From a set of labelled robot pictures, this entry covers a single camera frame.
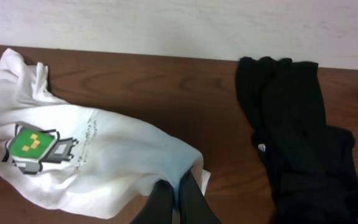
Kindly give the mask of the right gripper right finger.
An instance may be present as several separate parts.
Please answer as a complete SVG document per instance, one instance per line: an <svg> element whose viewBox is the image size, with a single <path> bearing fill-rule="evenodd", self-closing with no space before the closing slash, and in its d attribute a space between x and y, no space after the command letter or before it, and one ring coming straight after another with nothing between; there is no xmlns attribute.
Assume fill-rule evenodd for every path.
<svg viewBox="0 0 358 224"><path fill-rule="evenodd" d="M181 178L178 205L181 224L221 224L190 170Z"/></svg>

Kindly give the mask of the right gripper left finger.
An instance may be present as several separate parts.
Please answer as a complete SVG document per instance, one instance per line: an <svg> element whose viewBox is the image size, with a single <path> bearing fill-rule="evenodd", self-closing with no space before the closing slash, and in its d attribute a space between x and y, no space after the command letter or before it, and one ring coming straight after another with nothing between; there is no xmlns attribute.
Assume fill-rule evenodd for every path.
<svg viewBox="0 0 358 224"><path fill-rule="evenodd" d="M171 224L173 216L174 193L165 180L155 183L142 210L130 224Z"/></svg>

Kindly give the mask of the white printed t-shirt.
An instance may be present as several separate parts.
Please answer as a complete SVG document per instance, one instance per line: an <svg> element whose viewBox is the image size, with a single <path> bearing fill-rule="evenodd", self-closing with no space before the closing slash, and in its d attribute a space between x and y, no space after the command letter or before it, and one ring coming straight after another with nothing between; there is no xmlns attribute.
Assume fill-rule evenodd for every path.
<svg viewBox="0 0 358 224"><path fill-rule="evenodd" d="M0 177L50 210L110 219L191 171L205 191L203 155L161 129L119 113L78 106L48 91L48 67L7 49L0 58Z"/></svg>

